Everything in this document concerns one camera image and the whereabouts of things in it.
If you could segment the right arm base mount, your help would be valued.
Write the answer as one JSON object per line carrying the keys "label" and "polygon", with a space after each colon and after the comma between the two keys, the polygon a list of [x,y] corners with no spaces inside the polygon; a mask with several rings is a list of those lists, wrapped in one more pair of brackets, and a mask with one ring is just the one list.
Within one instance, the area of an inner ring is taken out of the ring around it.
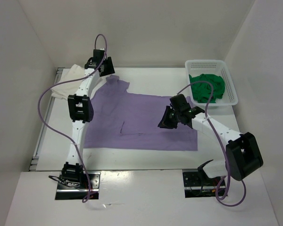
{"label": "right arm base mount", "polygon": [[182,171],[185,198],[215,197],[220,177],[206,178],[197,169]]}

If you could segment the purple t shirt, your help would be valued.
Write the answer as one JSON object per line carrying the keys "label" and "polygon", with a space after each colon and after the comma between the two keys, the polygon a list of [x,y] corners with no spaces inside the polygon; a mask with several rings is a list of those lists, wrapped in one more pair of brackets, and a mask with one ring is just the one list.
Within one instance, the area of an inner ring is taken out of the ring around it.
{"label": "purple t shirt", "polygon": [[158,127],[169,105],[168,96],[129,93],[129,85],[111,75],[95,92],[85,148],[197,151],[196,130],[182,124],[176,129]]}

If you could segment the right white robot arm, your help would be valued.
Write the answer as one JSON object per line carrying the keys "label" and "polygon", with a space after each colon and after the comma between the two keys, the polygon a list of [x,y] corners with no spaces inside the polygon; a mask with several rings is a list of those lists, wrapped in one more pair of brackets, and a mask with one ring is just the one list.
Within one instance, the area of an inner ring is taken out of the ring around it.
{"label": "right white robot arm", "polygon": [[198,167],[197,178],[202,185],[225,176],[242,181],[264,164],[253,134],[242,134],[226,127],[200,107],[191,107],[182,94],[170,98],[158,127],[176,129],[179,123],[217,141],[225,155],[224,161],[209,160]]}

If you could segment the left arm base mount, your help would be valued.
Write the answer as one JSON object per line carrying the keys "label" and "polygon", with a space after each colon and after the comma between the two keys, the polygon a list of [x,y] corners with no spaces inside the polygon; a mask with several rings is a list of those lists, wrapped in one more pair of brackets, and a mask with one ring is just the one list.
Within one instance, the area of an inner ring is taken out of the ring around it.
{"label": "left arm base mount", "polygon": [[77,179],[66,179],[59,176],[49,175],[48,178],[57,182],[57,189],[55,194],[55,200],[83,200],[87,198],[90,192],[89,200],[99,199],[99,187],[100,187],[100,172],[89,172],[89,181],[85,173],[79,182]]}

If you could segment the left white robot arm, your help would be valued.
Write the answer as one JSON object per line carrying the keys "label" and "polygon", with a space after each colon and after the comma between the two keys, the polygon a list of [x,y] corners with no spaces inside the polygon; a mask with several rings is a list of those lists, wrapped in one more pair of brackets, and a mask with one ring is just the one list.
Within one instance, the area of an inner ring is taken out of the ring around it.
{"label": "left white robot arm", "polygon": [[94,49],[93,56],[84,66],[85,78],[77,91],[67,98],[69,115],[72,121],[71,145],[67,161],[61,171],[61,178],[74,188],[84,185],[83,143],[88,124],[94,116],[90,96],[101,76],[113,74],[112,59],[104,49]]}

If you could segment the white t shirt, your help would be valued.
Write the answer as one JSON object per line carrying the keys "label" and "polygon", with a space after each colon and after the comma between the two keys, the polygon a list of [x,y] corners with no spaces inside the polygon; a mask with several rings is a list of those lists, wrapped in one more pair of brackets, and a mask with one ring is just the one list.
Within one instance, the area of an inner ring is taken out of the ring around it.
{"label": "white t shirt", "polygon": [[[62,75],[59,82],[76,80],[83,78],[84,76],[84,68],[74,64],[66,74]],[[79,80],[55,86],[51,89],[51,96],[58,99],[67,100],[69,95],[73,95],[78,90],[81,83],[82,80]]]}

